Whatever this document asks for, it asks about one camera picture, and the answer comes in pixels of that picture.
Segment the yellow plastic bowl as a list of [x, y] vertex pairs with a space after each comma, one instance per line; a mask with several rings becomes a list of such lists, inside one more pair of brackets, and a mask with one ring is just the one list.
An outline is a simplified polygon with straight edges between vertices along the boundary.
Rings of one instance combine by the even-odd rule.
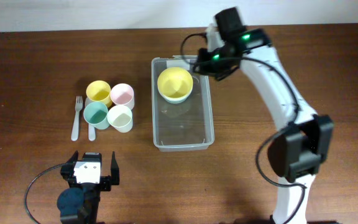
[[178, 98], [193, 90], [193, 77], [180, 67], [166, 68], [157, 79], [158, 91], [164, 95]]

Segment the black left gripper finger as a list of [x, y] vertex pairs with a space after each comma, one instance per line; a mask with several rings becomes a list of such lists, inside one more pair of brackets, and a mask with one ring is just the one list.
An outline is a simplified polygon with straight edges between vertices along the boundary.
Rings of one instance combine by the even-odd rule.
[[115, 152], [112, 152], [111, 157], [111, 177], [112, 179], [119, 179], [119, 166], [116, 160]]
[[73, 155], [66, 161], [65, 165], [63, 166], [64, 170], [71, 170], [75, 166], [78, 160], [78, 151], [75, 151]]

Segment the pink plastic cup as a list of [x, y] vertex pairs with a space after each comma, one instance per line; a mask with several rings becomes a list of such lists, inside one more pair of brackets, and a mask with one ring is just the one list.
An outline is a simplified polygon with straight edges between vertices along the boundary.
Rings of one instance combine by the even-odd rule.
[[111, 89], [110, 97], [115, 105], [124, 105], [130, 110], [132, 110], [135, 106], [134, 90], [126, 83], [115, 85]]

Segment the white plastic cup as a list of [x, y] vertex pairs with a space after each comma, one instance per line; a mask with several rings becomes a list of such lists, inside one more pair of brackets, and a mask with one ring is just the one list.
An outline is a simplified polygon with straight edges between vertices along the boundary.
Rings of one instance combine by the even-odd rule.
[[109, 124], [120, 133], [127, 133], [133, 127], [132, 110], [124, 105], [113, 106], [107, 115]]

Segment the yellow plastic cup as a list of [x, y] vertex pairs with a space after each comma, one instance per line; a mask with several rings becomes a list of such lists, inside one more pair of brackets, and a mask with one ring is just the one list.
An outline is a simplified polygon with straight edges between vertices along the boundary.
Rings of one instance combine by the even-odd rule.
[[86, 95], [91, 101], [103, 103], [108, 108], [112, 105], [110, 92], [110, 85], [102, 80], [93, 81], [86, 88]]

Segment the green plastic cup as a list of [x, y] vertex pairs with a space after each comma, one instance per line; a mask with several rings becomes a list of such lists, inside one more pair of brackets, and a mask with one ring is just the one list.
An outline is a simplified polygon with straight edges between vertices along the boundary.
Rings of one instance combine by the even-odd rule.
[[104, 103], [92, 102], [85, 107], [85, 121], [96, 129], [104, 130], [110, 127], [107, 119], [108, 108]]

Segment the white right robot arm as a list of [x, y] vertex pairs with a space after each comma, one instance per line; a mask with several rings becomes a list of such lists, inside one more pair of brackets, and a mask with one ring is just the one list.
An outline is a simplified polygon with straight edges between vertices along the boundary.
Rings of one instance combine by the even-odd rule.
[[278, 188], [270, 222], [306, 223], [308, 195], [328, 157], [334, 123], [305, 101], [263, 29], [249, 30], [235, 7], [217, 13], [214, 20], [203, 33], [208, 46], [199, 49], [193, 71], [221, 81], [240, 70], [253, 83], [277, 129], [255, 155], [260, 169], [260, 153], [266, 148], [270, 166], [278, 176], [274, 181], [261, 175]]

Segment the white plastic fork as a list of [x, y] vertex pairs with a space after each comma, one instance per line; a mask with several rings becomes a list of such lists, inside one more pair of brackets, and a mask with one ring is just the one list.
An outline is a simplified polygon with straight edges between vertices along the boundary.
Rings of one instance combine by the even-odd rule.
[[71, 140], [76, 141], [79, 136], [79, 124], [80, 124], [80, 111], [83, 109], [83, 98], [82, 96], [76, 97], [75, 102], [75, 117], [73, 121], [73, 127], [71, 130]]

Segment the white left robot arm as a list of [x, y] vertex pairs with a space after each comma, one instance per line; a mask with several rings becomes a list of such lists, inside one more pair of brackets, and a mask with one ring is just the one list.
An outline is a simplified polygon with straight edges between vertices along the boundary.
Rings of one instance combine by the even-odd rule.
[[69, 188], [57, 199], [62, 223], [96, 223], [101, 192], [111, 191], [113, 185], [120, 184], [119, 166], [115, 153], [111, 156], [111, 174], [101, 175], [102, 155], [86, 152], [81, 160], [76, 151], [60, 169]]

